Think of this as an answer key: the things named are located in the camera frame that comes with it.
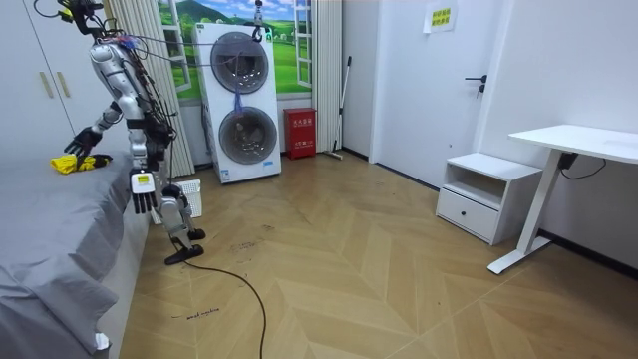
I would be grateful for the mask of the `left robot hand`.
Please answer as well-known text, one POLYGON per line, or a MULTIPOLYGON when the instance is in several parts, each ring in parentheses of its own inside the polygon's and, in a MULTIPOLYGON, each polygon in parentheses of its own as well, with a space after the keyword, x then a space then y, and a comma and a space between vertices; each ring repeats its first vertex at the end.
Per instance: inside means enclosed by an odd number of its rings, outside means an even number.
POLYGON ((156 182, 152 173, 132 169, 130 188, 136 214, 144 214, 157 207, 156 182))

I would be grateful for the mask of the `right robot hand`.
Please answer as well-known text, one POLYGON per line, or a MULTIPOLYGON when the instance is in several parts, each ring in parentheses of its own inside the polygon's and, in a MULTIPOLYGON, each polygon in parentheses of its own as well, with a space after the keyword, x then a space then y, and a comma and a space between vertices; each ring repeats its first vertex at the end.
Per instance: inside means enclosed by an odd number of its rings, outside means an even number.
POLYGON ((64 153, 76 157, 76 169, 78 170, 102 138, 103 135, 100 132, 94 131, 92 127, 86 127, 74 136, 64 148, 64 153))

